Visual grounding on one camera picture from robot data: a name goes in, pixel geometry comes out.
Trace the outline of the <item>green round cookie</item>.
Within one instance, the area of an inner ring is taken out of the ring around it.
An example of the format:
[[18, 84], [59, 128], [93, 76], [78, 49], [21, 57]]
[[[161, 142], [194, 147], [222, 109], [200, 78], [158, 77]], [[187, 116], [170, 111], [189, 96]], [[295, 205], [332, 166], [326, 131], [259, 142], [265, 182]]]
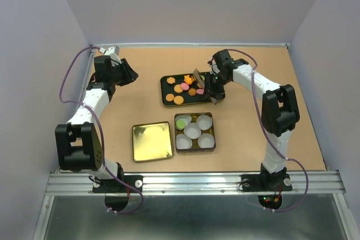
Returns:
[[181, 119], [179, 119], [179, 120], [177, 120], [177, 121], [175, 122], [175, 127], [176, 127], [178, 130], [183, 130], [183, 129], [185, 128], [185, 126], [186, 126], [186, 123], [185, 123], [183, 120], [181, 120]]

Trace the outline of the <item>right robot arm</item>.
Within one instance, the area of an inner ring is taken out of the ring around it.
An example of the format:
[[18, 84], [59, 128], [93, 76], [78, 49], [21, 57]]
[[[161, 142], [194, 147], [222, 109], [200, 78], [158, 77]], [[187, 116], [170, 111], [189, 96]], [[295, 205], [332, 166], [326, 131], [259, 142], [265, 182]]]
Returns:
[[251, 91], [260, 127], [267, 141], [265, 157], [258, 174], [243, 174], [244, 192], [274, 191], [283, 187], [288, 177], [286, 161], [288, 143], [300, 119], [295, 89], [279, 85], [256, 71], [243, 59], [216, 62], [210, 60], [210, 73], [205, 77], [205, 93], [217, 103], [224, 85], [237, 83]]

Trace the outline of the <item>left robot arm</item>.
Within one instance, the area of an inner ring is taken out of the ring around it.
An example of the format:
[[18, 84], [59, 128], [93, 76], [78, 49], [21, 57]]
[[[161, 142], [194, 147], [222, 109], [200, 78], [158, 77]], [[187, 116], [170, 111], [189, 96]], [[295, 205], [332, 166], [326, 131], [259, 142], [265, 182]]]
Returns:
[[112, 191], [132, 190], [121, 165], [105, 158], [105, 140], [99, 117], [110, 103], [117, 86], [135, 82], [138, 74], [126, 59], [102, 55], [94, 58], [94, 73], [76, 113], [55, 128], [61, 170], [89, 174], [95, 183], [106, 183]]

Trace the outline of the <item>metal tongs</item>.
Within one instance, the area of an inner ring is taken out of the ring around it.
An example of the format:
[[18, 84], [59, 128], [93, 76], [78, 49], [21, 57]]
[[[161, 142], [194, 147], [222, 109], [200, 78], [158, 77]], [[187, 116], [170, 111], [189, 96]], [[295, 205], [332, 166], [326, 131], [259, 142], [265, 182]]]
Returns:
[[210, 88], [206, 86], [206, 80], [201, 77], [198, 69], [195, 69], [192, 74], [196, 78], [198, 85], [200, 85], [202, 90], [204, 91], [202, 94], [202, 101], [209, 101], [216, 105], [218, 103], [218, 100], [212, 96]]

